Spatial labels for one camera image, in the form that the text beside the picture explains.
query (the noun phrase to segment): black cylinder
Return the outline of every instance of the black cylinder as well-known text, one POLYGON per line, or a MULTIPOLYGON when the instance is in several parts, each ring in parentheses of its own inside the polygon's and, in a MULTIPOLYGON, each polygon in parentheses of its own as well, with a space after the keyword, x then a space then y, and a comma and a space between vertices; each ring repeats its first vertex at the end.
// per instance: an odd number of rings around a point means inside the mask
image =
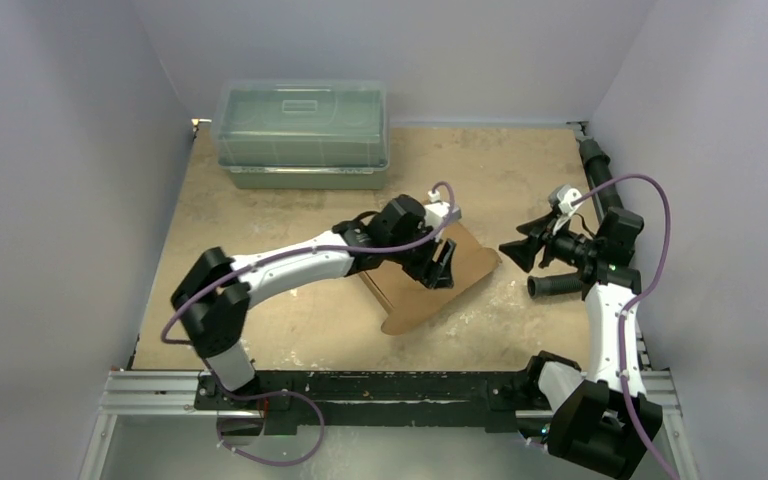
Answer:
POLYGON ((528 277, 528 296, 531 298, 563 295, 580 292, 584 284, 577 273, 554 275, 551 277, 528 277))
MULTIPOLYGON (((587 139, 582 140, 578 144, 578 153, 581 155, 581 163, 584 165, 584 174, 587 177, 587 183, 590 184, 590 188, 593 189, 608 180, 612 179, 611 170, 608 168, 608 164, 611 163, 611 157, 607 156, 596 140, 587 139)), ((599 199, 599 207, 601 212, 597 209, 597 216, 599 221, 604 217, 604 212, 607 212, 609 208, 623 208, 620 194, 617 192, 615 186, 610 186, 601 192, 596 194, 599 199)))

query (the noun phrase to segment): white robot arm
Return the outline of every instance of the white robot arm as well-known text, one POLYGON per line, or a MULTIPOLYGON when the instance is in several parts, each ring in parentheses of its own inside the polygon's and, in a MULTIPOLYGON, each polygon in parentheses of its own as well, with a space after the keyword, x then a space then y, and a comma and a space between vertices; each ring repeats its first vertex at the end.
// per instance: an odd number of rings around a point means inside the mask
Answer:
POLYGON ((452 240, 441 241, 446 225, 460 219, 460 209, 429 192, 431 203, 401 195, 381 212, 367 212, 295 245, 269 252, 226 256, 207 250, 172 295, 179 309, 197 292, 231 272, 224 289, 205 295, 181 316, 196 353, 223 386, 237 390, 255 378, 255 369, 240 340, 246 312, 260 302, 308 283, 340 278, 377 268, 384 260, 427 288, 451 288, 452 240), (367 223, 362 220, 370 217, 367 223), (423 238, 438 233, 428 241, 423 238), (406 244, 415 244, 404 248, 406 244))
POLYGON ((590 322, 590 365, 586 376, 575 362, 540 352, 532 357, 527 382, 543 393, 553 411, 548 451, 614 478, 628 478, 646 449, 629 421, 622 378, 636 417, 654 438, 662 424, 661 407, 646 399, 635 338, 640 272, 629 267, 643 219, 611 208, 594 238, 569 230, 582 195, 564 185, 549 197, 552 211, 517 227, 525 240, 499 246, 526 272, 543 250, 540 268, 556 258, 575 267, 584 285, 582 299, 590 322), (620 334, 621 323, 625 322, 620 334))

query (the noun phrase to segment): plywood surface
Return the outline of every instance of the plywood surface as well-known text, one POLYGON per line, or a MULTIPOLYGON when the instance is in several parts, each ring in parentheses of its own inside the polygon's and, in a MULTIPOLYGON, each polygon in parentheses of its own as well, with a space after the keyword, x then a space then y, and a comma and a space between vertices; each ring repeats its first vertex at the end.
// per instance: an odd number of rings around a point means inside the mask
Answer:
MULTIPOLYGON (((307 240, 392 197, 421 198, 438 180, 455 188, 462 223, 485 246, 520 236, 515 227, 548 212, 546 196, 569 183, 587 189, 573 133, 564 129, 395 128, 381 191, 238 190, 199 132, 148 302, 136 369, 192 369, 186 347, 160 343, 169 295, 207 248, 267 251, 307 240)), ((596 225, 593 208, 582 212, 596 225)), ((573 228, 577 229, 577 220, 573 228)), ((556 262, 539 275, 570 271, 556 262)), ((307 285, 252 309, 244 344, 259 368, 322 370, 510 370, 540 350, 587 366, 584 304, 568 295, 532 301, 527 275, 510 260, 429 322, 384 335, 387 314, 360 278, 307 285)), ((184 338, 177 327, 172 336, 184 338)))

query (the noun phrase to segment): black mounting plate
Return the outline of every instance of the black mounting plate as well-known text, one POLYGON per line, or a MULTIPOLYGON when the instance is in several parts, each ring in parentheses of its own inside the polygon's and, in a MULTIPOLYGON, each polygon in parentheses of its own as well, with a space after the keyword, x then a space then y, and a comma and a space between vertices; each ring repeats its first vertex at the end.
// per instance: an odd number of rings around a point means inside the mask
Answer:
MULTIPOLYGON (((548 410, 545 397, 526 393, 522 372, 367 372, 259 370, 235 392, 254 395, 287 389, 316 402, 327 425, 383 427, 483 427, 517 432, 517 410, 548 410)), ((254 410, 256 401, 228 399, 214 378, 199 377, 196 410, 254 410)), ((269 399, 267 435, 292 435, 319 419, 305 402, 269 399)))

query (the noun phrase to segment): transparent lid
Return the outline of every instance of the transparent lid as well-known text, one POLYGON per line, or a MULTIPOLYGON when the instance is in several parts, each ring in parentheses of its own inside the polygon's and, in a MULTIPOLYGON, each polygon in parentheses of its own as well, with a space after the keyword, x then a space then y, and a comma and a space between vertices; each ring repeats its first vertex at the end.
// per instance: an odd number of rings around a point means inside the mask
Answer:
POLYGON ((229 82, 211 135, 215 141, 380 143, 383 101, 380 82, 229 82))

